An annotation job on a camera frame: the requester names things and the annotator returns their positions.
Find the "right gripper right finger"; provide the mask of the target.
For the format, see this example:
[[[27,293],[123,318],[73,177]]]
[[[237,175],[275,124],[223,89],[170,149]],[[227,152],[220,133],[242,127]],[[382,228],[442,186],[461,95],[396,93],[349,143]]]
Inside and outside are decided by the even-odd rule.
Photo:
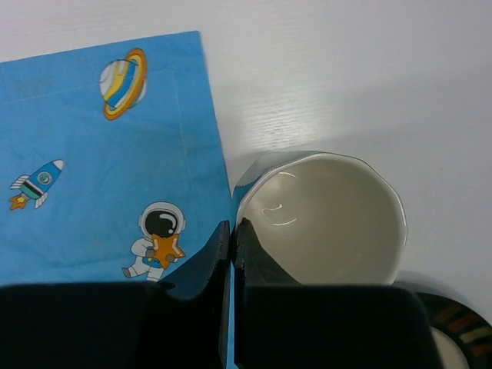
[[[239,368],[439,368],[424,308],[384,285],[302,285],[243,220],[234,243]]]

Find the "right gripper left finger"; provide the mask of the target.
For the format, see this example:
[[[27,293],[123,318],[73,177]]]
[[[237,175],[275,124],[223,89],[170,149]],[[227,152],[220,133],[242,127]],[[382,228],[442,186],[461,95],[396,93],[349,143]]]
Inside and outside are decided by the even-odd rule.
[[[1,289],[3,368],[223,368],[229,223],[159,282]]]

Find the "teal cup cream inside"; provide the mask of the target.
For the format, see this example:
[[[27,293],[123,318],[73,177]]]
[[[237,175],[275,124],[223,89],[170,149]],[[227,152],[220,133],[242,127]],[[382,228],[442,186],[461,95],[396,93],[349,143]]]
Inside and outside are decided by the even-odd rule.
[[[392,284],[407,240],[398,193],[366,161],[325,151],[261,156],[232,194],[237,229],[274,280]]]

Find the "blue space-print cloth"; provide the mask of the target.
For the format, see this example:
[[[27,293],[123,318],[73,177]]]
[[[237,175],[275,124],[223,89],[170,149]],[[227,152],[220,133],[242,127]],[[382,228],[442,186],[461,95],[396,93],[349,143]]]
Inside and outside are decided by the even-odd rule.
[[[1,66],[1,289],[159,282],[231,195],[199,32]]]

